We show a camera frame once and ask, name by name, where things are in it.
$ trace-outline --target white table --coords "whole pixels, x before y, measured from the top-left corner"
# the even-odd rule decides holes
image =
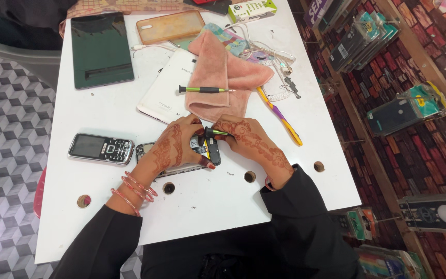
[[[293,94],[276,104],[300,135],[304,145],[297,146],[288,136],[281,121],[253,92],[246,117],[256,118],[269,137],[283,150],[288,160],[299,163],[316,183],[328,210],[361,204],[357,190],[338,142],[325,102],[316,82],[301,37],[286,0],[275,0],[275,16],[249,22],[253,40],[276,50],[293,54],[292,80],[301,99]],[[135,23],[161,14],[125,16],[130,46],[139,44]],[[206,23],[220,26],[230,23],[228,16],[202,12]],[[61,55],[53,131],[47,163],[46,187],[37,241],[36,263],[59,260],[83,226],[111,196],[109,189],[118,187],[125,170],[131,171],[136,159],[127,166],[71,160],[69,145],[78,132],[132,139],[136,144],[155,141],[166,125],[136,110],[138,101],[154,82],[158,70],[172,52],[146,48],[132,58],[135,80],[77,91],[73,82],[73,60],[70,23],[66,24]],[[270,220],[259,189],[266,177],[255,162],[233,153],[219,142],[221,164],[215,170],[198,170],[156,179],[153,188],[160,194],[154,203],[144,203],[144,216],[139,244],[187,237],[202,233],[263,223]],[[315,161],[325,165],[316,172]],[[247,183],[246,171],[257,179]],[[166,195],[162,186],[173,182],[175,192]],[[79,196],[87,194],[91,204],[81,209]]]

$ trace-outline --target white tablet back cover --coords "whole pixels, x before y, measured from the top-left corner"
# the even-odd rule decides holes
[[[169,124],[190,114],[185,109],[185,93],[178,86],[188,86],[198,56],[184,49],[177,49],[163,67],[153,85],[137,105],[137,109]]]

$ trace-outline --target geometric patterned floor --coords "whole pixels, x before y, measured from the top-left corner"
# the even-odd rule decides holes
[[[56,93],[14,61],[0,59],[0,279],[47,279],[58,262],[34,264],[34,194],[47,154]],[[142,247],[121,268],[139,279]]]

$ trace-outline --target bangle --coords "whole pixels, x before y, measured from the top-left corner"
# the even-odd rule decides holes
[[[127,181],[127,177],[122,176],[121,180],[123,180],[123,182],[125,183],[125,185],[131,189],[135,194],[137,194],[139,197],[141,197],[144,200],[147,200],[148,202],[152,203],[154,201],[153,197],[150,194],[147,194],[146,196],[144,196],[143,194],[139,193],[139,191],[137,191],[136,189],[134,189],[132,187],[132,185],[130,185],[130,183],[128,183]]]
[[[137,180],[135,180],[135,179],[132,177],[132,174],[130,174],[128,171],[125,172],[125,175],[127,175],[127,177],[128,177],[131,181],[133,181],[133,183],[135,183],[135,185],[137,185],[137,187],[139,187],[140,189],[142,189],[142,190],[144,190],[144,191],[147,191],[147,193],[152,194],[154,197],[157,197],[157,196],[158,196],[158,193],[156,193],[156,191],[154,191],[151,187],[148,187],[148,188],[146,189],[142,184],[140,184],[139,182],[137,182]]]
[[[276,191],[276,189],[271,188],[268,183],[271,183],[271,181],[269,181],[269,176],[266,176],[266,179],[264,180],[264,185],[266,186],[266,188],[268,188],[268,190],[274,192]]]
[[[137,217],[140,217],[140,212],[135,208],[135,206],[132,204],[132,202],[130,202],[123,193],[121,193],[120,191],[118,191],[115,188],[111,188],[111,192],[115,193],[117,195],[119,195],[123,200],[126,201],[126,203],[133,209],[133,211],[135,212],[135,215],[137,215]]]

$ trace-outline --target pink towel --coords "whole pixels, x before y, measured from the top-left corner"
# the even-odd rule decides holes
[[[187,92],[187,110],[211,122],[216,122],[222,114],[244,117],[251,90],[264,85],[274,74],[269,67],[241,60],[226,51],[209,30],[190,43],[189,51],[199,56],[189,87],[237,90],[221,93]]]

